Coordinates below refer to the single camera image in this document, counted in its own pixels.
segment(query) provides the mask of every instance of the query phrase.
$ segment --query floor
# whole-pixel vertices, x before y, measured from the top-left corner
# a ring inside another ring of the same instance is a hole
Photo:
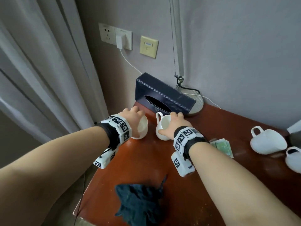
[[[91,165],[86,171],[85,189],[89,185],[97,167]],[[82,175],[70,188],[56,201],[51,208],[42,226],[73,226],[75,216],[72,214],[80,201],[83,189]],[[81,218],[77,218],[76,226],[93,226]]]

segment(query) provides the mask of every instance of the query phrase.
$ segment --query wall socket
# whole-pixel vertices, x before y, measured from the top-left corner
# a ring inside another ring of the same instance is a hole
[[[132,50],[133,34],[131,31],[115,28],[110,25],[98,23],[101,41],[116,45],[116,35],[126,34],[125,49]]]

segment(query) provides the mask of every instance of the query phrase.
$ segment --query person's right arm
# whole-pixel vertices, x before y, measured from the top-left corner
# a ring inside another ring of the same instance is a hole
[[[180,126],[192,127],[182,113],[172,112],[169,127],[159,133],[173,139]],[[301,225],[301,219],[262,182],[209,143],[194,144],[189,156],[227,226]]]

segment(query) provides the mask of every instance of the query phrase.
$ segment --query charger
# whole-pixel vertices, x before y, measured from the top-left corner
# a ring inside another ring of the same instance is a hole
[[[116,45],[118,49],[123,49],[126,45],[126,34],[116,35]]]

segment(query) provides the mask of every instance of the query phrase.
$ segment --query dark blue tissue box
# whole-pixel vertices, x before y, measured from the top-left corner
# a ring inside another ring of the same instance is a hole
[[[144,73],[136,79],[135,100],[154,113],[189,113],[195,100],[180,93],[159,79]]]

